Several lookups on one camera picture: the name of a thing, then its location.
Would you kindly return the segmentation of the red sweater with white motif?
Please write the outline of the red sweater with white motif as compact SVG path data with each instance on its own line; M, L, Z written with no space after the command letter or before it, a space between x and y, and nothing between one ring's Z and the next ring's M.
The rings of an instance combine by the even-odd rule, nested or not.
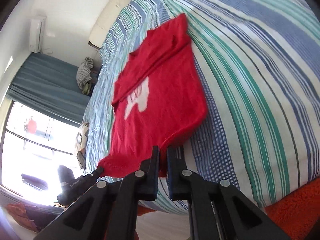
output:
M147 32L114 84L114 122L103 176L123 178L159 148L159 176L167 149L184 144L208 114L185 14Z

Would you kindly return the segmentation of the black remote control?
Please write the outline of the black remote control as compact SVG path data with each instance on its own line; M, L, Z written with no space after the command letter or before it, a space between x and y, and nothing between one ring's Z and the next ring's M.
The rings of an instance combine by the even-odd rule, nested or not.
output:
M86 158L81 151L78 151L76 154L76 159L79 163L81 169L86 169Z

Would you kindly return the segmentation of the patterned cushion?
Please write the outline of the patterned cushion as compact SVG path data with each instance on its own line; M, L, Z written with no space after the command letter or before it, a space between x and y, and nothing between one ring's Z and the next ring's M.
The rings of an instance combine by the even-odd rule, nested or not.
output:
M78 133L76 135L76 141L75 141L76 153L81 152L83 155L86 154L88 133L89 133L89 123L83 122L79 126Z

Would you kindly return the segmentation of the orange fluffy rug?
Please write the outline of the orange fluffy rug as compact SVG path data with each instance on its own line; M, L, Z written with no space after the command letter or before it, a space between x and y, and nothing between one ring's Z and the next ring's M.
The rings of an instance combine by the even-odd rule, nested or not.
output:
M319 220L319 178L265 208L291 239L305 239Z

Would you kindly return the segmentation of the teal curtain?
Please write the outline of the teal curtain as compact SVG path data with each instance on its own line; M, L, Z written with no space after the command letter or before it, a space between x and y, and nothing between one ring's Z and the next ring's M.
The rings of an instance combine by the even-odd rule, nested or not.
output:
M80 126L90 97L76 82L78 68L41 53L31 53L13 78L7 97L48 117Z

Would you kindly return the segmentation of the pile of folded towels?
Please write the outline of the pile of folded towels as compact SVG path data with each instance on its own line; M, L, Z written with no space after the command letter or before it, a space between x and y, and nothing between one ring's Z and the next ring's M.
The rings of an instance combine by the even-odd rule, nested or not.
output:
M92 79L91 69L94 67L93 63L94 61L92 58L86 57L78 67L76 72L76 82L81 90L83 90L86 83Z

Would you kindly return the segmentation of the white air conditioner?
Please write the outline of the white air conditioner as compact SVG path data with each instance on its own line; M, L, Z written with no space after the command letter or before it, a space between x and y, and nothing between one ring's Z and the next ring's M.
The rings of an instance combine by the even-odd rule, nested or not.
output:
M42 49L42 38L45 30L46 17L36 16L30 20L29 50L39 53Z

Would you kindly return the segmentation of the striped blue green bedspread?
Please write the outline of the striped blue green bedspread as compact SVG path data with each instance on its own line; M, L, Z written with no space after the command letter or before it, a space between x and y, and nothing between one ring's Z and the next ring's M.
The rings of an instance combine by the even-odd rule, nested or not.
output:
M102 35L87 173L110 148L113 85L149 29L184 13L209 113L183 146L206 180L269 206L319 176L319 21L305 0L132 0Z

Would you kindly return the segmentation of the cream padded headboard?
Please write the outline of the cream padded headboard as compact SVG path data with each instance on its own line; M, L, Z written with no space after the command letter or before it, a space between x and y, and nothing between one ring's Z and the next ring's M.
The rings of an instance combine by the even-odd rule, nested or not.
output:
M126 7L131 0L109 0L97 18L88 38L88 44L93 48L100 49L106 35L121 10Z

